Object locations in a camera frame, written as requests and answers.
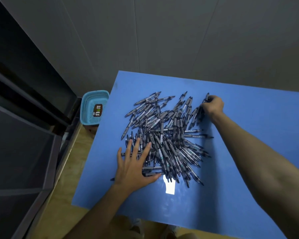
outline hand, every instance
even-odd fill
[[[223,113],[224,102],[218,96],[209,96],[212,99],[211,102],[202,103],[205,113],[210,117],[211,121],[213,121],[213,117],[217,114]]]
[[[138,138],[132,156],[130,157],[132,140],[129,140],[125,152],[125,160],[123,160],[121,156],[122,148],[119,148],[119,151],[117,152],[117,171],[114,185],[120,187],[120,190],[126,193],[127,196],[134,191],[155,182],[161,176],[161,174],[156,174],[151,177],[144,177],[142,175],[143,163],[150,151],[152,143],[149,142],[147,144],[140,159],[136,160],[139,144],[140,139]]]

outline blue table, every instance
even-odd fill
[[[109,189],[117,167],[117,150],[125,148],[120,137],[129,119],[124,115],[136,101],[156,91],[162,91],[160,97],[176,96],[166,110],[185,91],[186,98],[194,98],[193,108],[207,92],[220,96],[225,102],[224,112],[232,120],[299,168],[298,92],[120,71],[104,107],[73,205],[91,209]],[[212,156],[204,160],[201,169],[195,168],[205,186],[191,181],[188,189],[180,179],[171,195],[165,193],[161,177],[133,193],[118,213],[239,238],[284,238],[252,198],[214,125],[207,121],[206,126],[208,134],[215,138],[206,142],[194,140]]]

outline wall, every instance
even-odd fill
[[[79,96],[118,70],[299,91],[299,0],[1,0]]]

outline floor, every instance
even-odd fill
[[[60,239],[88,212],[87,209],[71,205],[72,197],[93,142],[90,134],[88,134],[82,126],[80,126],[79,129],[80,131],[60,175],[60,179],[58,180],[36,227],[32,228],[28,238]],[[127,230],[129,227],[130,224],[126,217],[117,216],[113,218],[109,228],[104,234],[104,238],[119,238],[120,231]],[[144,221],[144,227],[145,239],[158,239],[166,225],[152,221]],[[177,236],[189,232],[196,233],[199,238],[232,238],[186,228],[180,228]]]

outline left hand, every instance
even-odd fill
[[[117,152],[117,171],[114,186],[120,187],[120,190],[126,193],[127,196],[134,191],[155,182],[161,176],[161,174],[156,174],[151,177],[144,177],[142,175],[143,163],[150,151],[152,143],[149,142],[147,144],[140,159],[137,160],[139,144],[140,139],[138,138],[136,140],[132,156],[130,156],[132,140],[129,140],[128,147],[125,152],[125,160],[123,160],[121,156],[122,148],[119,148],[119,151]]]

